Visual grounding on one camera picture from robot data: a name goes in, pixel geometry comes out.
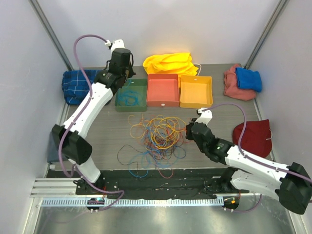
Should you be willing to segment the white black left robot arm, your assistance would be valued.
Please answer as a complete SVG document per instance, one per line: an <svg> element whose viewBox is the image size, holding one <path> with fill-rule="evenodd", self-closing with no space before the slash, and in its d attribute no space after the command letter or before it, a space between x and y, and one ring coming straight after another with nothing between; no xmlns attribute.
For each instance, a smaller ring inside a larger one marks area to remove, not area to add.
<svg viewBox="0 0 312 234"><path fill-rule="evenodd" d="M101 109L126 80L135 75L132 63L133 55L129 49L114 49L108 69L98 72L88 94L72 116L63 125L56 124L52 128L59 159L67 158L88 181L87 189L95 195L103 191L104 183L99 179L101 173L91 158L93 148L86 141L86 136Z"/></svg>

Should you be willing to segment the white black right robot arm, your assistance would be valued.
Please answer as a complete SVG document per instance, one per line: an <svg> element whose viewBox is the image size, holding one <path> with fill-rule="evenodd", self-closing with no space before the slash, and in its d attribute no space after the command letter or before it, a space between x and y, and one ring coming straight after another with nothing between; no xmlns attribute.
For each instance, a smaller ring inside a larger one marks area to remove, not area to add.
<svg viewBox="0 0 312 234"><path fill-rule="evenodd" d="M237 145L215 137L206 123L196 118L186 126L186 138L216 163L228 166L220 180L223 191L234 189L273 198L289 211L303 215L312 199L312 179L298 163L286 165L241 150Z"/></svg>

